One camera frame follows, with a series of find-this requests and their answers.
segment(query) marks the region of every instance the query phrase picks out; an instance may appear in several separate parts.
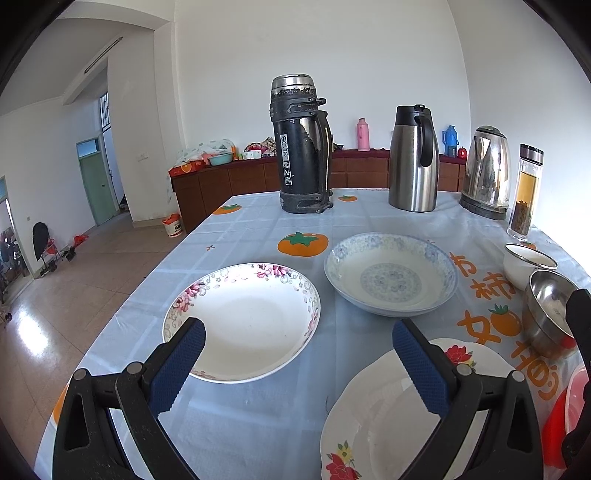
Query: orange chinese characters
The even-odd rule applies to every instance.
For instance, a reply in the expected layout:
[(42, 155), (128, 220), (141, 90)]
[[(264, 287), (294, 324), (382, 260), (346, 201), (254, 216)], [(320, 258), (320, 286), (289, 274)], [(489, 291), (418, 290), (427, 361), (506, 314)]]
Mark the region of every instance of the orange chinese characters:
[(492, 296), (500, 297), (504, 295), (509, 300), (515, 295), (515, 287), (511, 285), (502, 273), (486, 272), (487, 276), (482, 279), (482, 282), (477, 282), (472, 279), (470, 288), (476, 290), (477, 299), (490, 300)]
[(460, 269), (462, 275), (464, 275), (466, 278), (470, 275), (474, 275), (477, 272), (476, 266), (472, 262), (466, 260), (464, 255), (454, 255), (449, 252), (449, 256), (456, 264), (456, 267)]
[[(474, 324), (476, 323), (482, 324), (482, 330), (480, 332), (474, 330)], [(501, 337), (491, 334), (491, 323), (486, 317), (473, 317), (469, 311), (465, 310), (464, 319), (460, 320), (457, 325), (460, 327), (465, 326), (468, 335), (473, 336), (476, 339), (476, 343), (481, 345), (485, 345), (487, 342), (501, 342)]]
[[(522, 355), (530, 347), (529, 342), (520, 342), (517, 340), (515, 344), (517, 348), (511, 354), (511, 358), (519, 355), (519, 360), (521, 360), (515, 369), (523, 370), (527, 367), (525, 370), (527, 378), (530, 379), (533, 386), (539, 388), (538, 395), (540, 398), (542, 400), (550, 400), (556, 395), (558, 384), (560, 383), (558, 373), (556, 372), (558, 367), (556, 365), (548, 366), (546, 361), (540, 358), (540, 354), (533, 349), (530, 349), (529, 355)], [(549, 390), (542, 390), (544, 387), (548, 387)]]

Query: light blue tablecloth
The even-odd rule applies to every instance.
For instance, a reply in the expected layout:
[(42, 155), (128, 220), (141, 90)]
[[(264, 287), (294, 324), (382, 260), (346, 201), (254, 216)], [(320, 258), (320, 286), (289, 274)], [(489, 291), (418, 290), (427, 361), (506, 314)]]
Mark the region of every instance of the light blue tablecloth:
[[(339, 200), (344, 194), (358, 200)], [(563, 362), (540, 358), (522, 344), (521, 335), (503, 335), (491, 325), (495, 304), (507, 305), (521, 316), (521, 293), (511, 293), (512, 287), (500, 275), (504, 245), (511, 241), (505, 222), (467, 212), (454, 193), (440, 192), (437, 209), (420, 214), (391, 207), (387, 190), (335, 190), (332, 198), (334, 208), (321, 215), (283, 212), (277, 192), (231, 198), (226, 204), (241, 208), (212, 215), (183, 240), (123, 304), (80, 363), (100, 375), (145, 360), (162, 342), (164, 316), (177, 295), (224, 266), (255, 261), (283, 264), (311, 279), (320, 294), (322, 314), (315, 335), (298, 358), (247, 384), (212, 384), (189, 377), (172, 409), (160, 415), (177, 449), (202, 480), (320, 478), (319, 439), (328, 412), (360, 370), (392, 349), (393, 320), (354, 307), (324, 275), (323, 261), (330, 248), (357, 233), (413, 235), (454, 255), (457, 293), (435, 312), (417, 317), (419, 328), (429, 339), (480, 339), (520, 369), (530, 383), (540, 425), (580, 362), (578, 354)], [(280, 253), (278, 242), (295, 232), (322, 233), (329, 238), (329, 247), (310, 258)], [(591, 286), (583, 268), (541, 231), (533, 229), (530, 241), (556, 259), (558, 271), (579, 287)], [(458, 325), (476, 317), (480, 318), (474, 324), (465, 322), (472, 335), (467, 326)], [(488, 336), (478, 333), (489, 328)], [(151, 478), (122, 415), (115, 412), (113, 417), (136, 473)], [(51, 478), (54, 438), (55, 427), (49, 424), (35, 463), (42, 480)]]

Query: kettle base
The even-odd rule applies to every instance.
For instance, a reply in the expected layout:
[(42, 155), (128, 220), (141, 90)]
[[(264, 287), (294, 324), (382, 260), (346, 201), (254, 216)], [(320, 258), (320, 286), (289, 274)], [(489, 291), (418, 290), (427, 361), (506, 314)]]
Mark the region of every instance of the kettle base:
[(507, 207), (492, 207), (476, 200), (472, 200), (462, 193), (460, 197), (460, 205), (462, 205), (468, 212), (475, 213), (484, 218), (491, 220), (505, 220), (507, 217)]

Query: red plastic bag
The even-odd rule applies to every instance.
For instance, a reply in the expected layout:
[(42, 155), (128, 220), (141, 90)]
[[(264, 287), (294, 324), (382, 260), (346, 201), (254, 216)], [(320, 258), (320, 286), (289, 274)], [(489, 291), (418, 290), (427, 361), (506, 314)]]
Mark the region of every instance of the red plastic bag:
[(84, 240), (88, 240), (88, 235), (76, 235), (74, 237), (74, 247), (80, 245)]

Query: blue thermos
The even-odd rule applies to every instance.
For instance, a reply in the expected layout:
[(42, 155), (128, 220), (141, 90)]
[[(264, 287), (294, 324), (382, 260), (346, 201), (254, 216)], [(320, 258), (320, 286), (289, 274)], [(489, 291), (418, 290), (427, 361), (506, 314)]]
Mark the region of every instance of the blue thermos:
[(460, 142), (457, 141), (457, 132), (453, 125), (447, 127), (443, 132), (443, 145), (445, 145), (445, 155), (451, 158), (457, 157), (457, 146)]

